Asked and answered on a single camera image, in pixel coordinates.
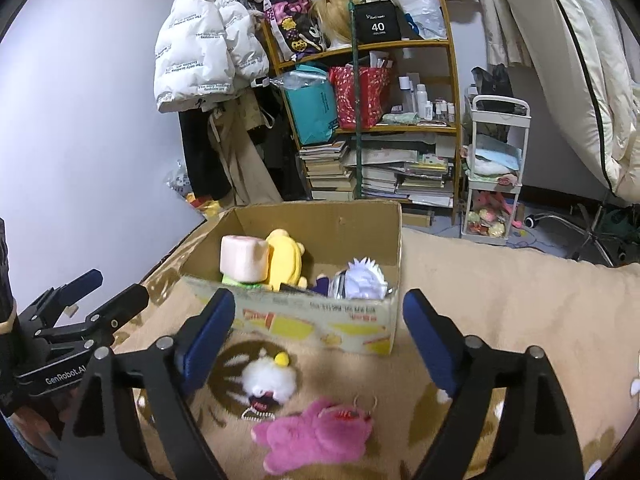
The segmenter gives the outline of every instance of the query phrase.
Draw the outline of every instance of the yellow plush toy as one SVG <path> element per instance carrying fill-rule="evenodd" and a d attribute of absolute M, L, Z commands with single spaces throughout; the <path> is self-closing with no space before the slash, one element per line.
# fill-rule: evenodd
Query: yellow plush toy
<path fill-rule="evenodd" d="M 297 243 L 284 229 L 276 229 L 267 236 L 269 244 L 269 275 L 263 282 L 280 290 L 281 283 L 306 288 L 302 278 L 302 255 L 305 247 Z"/>

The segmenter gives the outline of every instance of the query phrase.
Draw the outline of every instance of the open cardboard box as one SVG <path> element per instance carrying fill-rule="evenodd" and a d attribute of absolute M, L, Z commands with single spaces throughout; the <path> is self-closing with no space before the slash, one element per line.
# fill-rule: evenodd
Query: open cardboard box
<path fill-rule="evenodd" d="M 266 238 L 285 229 L 305 247 L 302 275 L 330 278 L 354 258 L 371 258 L 393 293 L 384 300 L 334 300 L 222 285 L 220 242 L 225 235 Z M 180 273 L 206 303 L 220 287 L 236 300 L 234 328 L 349 352 L 391 352 L 398 316 L 401 209 L 395 202 L 289 202 L 233 208 L 182 264 Z"/>

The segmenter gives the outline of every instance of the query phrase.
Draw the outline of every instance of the beige blanket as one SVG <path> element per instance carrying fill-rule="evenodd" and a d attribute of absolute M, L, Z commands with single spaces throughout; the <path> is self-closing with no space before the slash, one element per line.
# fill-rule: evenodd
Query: beige blanket
<path fill-rule="evenodd" d="M 204 224 L 147 280 L 156 303 L 120 331 L 116 351 L 146 348 L 175 332 L 202 304 L 178 282 L 175 269 L 189 247 L 206 234 Z M 542 346 L 561 381 L 574 416 L 585 471 L 610 455 L 638 410 L 630 386 L 638 376 L 640 338 L 640 266 L 607 269 L 562 260 L 535 250 L 495 248 L 402 231 L 402 290 L 421 288 L 434 307 L 450 316 L 464 334 L 490 345 L 523 351 Z M 350 403 L 360 394 L 378 398 L 375 429 L 367 455 L 349 466 L 310 466 L 282 478 L 410 478 L 444 420 L 449 400 L 431 383 L 406 327 L 400 320 L 392 354 L 370 357 L 274 341 L 235 333 L 226 343 L 191 409 L 230 480 L 273 478 L 262 470 L 263 449 L 255 446 L 252 424 L 239 420 L 244 407 L 225 377 L 239 367 L 225 366 L 238 354 L 260 348 L 292 355 L 299 391 L 282 413 L 302 410 L 319 396 Z M 500 417 L 504 393 L 494 393 L 483 438 L 469 469 L 481 472 Z M 154 430 L 143 421 L 156 468 L 171 475 Z"/>

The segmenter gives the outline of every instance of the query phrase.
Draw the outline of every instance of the white duvet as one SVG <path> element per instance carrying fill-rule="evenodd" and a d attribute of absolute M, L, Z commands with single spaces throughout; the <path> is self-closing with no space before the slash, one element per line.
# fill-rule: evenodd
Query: white duvet
<path fill-rule="evenodd" d="M 609 0 L 507 1 L 560 130 L 605 186 L 628 202 L 640 202 L 638 104 Z"/>

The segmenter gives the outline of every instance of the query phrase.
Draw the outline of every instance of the teal gift bag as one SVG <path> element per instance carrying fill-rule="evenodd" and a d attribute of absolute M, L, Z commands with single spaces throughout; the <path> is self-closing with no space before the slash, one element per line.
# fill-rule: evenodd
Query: teal gift bag
<path fill-rule="evenodd" d="M 334 88 L 329 83 L 328 74 L 311 65 L 299 65 L 296 70 L 317 72 L 327 76 L 327 81 L 321 85 L 299 90 L 285 90 L 300 144 L 327 142 L 338 127 Z"/>

